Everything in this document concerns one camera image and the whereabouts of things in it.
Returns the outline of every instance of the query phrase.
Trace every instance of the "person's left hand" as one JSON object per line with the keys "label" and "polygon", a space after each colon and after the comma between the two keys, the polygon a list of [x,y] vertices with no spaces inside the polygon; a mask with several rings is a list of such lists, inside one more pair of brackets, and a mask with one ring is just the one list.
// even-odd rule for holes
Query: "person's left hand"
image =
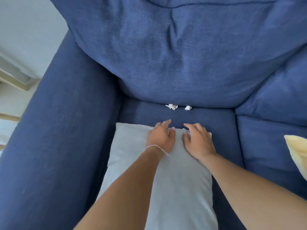
{"label": "person's left hand", "polygon": [[154,129],[148,133],[146,147],[149,145],[158,145],[168,153],[173,149],[175,144],[176,129],[172,127],[168,133],[168,127],[171,120],[157,123]]}

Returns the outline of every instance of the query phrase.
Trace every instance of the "white string bracelet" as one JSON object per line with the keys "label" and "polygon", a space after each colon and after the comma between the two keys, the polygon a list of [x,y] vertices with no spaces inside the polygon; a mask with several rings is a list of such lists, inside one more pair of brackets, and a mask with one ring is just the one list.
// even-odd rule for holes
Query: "white string bracelet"
{"label": "white string bracelet", "polygon": [[169,157],[171,156],[167,151],[165,151],[163,148],[161,148],[160,146],[155,145],[155,144],[152,144],[152,145],[147,146],[147,147],[145,148],[145,150],[148,149],[148,148],[151,147],[151,146],[157,146],[159,149],[162,150],[162,152],[163,152],[164,155],[169,156]]}

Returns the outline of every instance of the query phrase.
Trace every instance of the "sofa armrest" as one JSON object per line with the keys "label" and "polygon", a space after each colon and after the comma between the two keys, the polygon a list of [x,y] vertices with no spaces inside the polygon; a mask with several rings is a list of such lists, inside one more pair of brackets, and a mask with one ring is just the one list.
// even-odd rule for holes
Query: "sofa armrest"
{"label": "sofa armrest", "polygon": [[0,158],[0,229],[78,223],[99,191],[120,106],[116,77],[68,32]]}

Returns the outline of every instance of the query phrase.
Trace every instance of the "yellow fabric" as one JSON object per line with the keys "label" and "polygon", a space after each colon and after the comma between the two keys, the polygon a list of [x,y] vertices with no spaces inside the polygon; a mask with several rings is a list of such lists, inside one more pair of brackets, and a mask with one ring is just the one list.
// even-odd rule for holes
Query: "yellow fabric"
{"label": "yellow fabric", "polygon": [[307,180],[307,139],[296,135],[285,135],[284,137],[294,163]]}

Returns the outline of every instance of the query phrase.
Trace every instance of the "couch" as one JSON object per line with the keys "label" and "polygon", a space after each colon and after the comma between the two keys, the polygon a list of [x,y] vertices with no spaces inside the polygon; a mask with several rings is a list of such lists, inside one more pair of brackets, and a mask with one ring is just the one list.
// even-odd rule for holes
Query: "couch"
{"label": "couch", "polygon": [[[307,0],[51,1],[69,31],[0,158],[0,229],[74,228],[116,122],[199,122],[219,154],[307,199],[283,138],[307,138]],[[213,194],[219,229],[245,229]]]}

